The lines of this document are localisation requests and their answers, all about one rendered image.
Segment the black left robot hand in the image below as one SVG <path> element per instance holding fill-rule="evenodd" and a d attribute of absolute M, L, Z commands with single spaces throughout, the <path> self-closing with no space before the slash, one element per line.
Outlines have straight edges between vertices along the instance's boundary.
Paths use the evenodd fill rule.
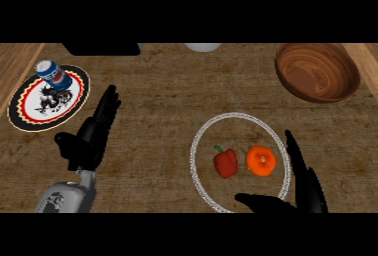
<path fill-rule="evenodd" d="M 100 165 L 109 130 L 121 105 L 115 90 L 117 87 L 109 85 L 97 103 L 94 113 L 86 118 L 77 134 L 59 132 L 55 135 L 60 156 L 68 160 L 69 171 L 94 171 Z"/>

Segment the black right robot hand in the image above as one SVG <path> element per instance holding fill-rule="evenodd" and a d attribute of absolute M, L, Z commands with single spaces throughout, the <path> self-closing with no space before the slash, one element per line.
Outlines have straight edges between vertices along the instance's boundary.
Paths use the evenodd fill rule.
<path fill-rule="evenodd" d="M 255 214 L 326 213 L 328 204 L 316 172 L 311 167 L 306 166 L 300 146 L 289 130 L 285 131 L 285 136 L 286 152 L 295 176 L 295 205 L 291 205 L 278 197 L 247 193 L 238 193 L 235 200 Z"/>

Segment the brown wooden bowl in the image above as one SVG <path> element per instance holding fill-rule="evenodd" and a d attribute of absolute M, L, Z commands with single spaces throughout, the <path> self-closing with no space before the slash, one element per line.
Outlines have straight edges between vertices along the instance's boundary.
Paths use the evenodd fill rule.
<path fill-rule="evenodd" d="M 275 70 L 289 93 L 313 103 L 335 103 L 353 96 L 360 73 L 345 51 L 331 43 L 283 43 Z"/>

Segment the white round object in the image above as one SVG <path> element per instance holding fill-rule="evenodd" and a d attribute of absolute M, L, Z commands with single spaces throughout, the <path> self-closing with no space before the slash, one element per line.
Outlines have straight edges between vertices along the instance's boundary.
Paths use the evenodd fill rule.
<path fill-rule="evenodd" d="M 186 43 L 185 46 L 195 52 L 211 52 L 220 47 L 220 43 Z"/>

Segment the orange squash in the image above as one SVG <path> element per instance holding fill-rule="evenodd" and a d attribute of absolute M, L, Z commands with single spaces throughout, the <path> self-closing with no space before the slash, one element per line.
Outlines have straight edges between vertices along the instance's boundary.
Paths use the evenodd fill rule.
<path fill-rule="evenodd" d="M 252 146 L 245 154 L 245 167 L 260 177 L 269 176 L 276 167 L 276 158 L 272 150 L 264 146 Z"/>

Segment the red bell pepper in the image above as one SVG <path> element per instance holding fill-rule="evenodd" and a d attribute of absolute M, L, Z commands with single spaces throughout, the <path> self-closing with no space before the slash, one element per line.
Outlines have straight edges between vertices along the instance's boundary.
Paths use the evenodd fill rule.
<path fill-rule="evenodd" d="M 238 172 L 238 158 L 232 149 L 223 150 L 218 145 L 214 146 L 217 155 L 213 158 L 216 171 L 223 179 L 232 177 Z"/>

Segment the blue soda can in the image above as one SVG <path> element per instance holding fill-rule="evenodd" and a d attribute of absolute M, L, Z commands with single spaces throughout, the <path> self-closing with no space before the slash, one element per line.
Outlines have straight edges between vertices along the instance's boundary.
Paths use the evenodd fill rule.
<path fill-rule="evenodd" d="M 55 90 L 63 91 L 71 87 L 72 79 L 55 61 L 41 60 L 35 64 L 35 74 Z"/>

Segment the black appliance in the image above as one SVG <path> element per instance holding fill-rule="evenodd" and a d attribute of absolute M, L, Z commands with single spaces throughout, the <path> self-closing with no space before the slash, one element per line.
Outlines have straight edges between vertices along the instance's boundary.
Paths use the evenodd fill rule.
<path fill-rule="evenodd" d="M 140 54 L 136 43 L 63 43 L 63 47 L 74 56 L 137 56 Z"/>

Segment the black patterned round plate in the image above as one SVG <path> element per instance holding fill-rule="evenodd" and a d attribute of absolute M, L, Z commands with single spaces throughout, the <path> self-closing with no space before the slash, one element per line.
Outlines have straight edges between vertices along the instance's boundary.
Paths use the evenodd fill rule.
<path fill-rule="evenodd" d="M 62 69 L 72 79 L 71 87 L 58 97 L 47 90 L 50 85 L 34 74 L 19 86 L 9 100 L 7 119 L 16 129 L 41 132 L 63 124 L 80 111 L 90 94 L 90 77 L 77 66 Z"/>

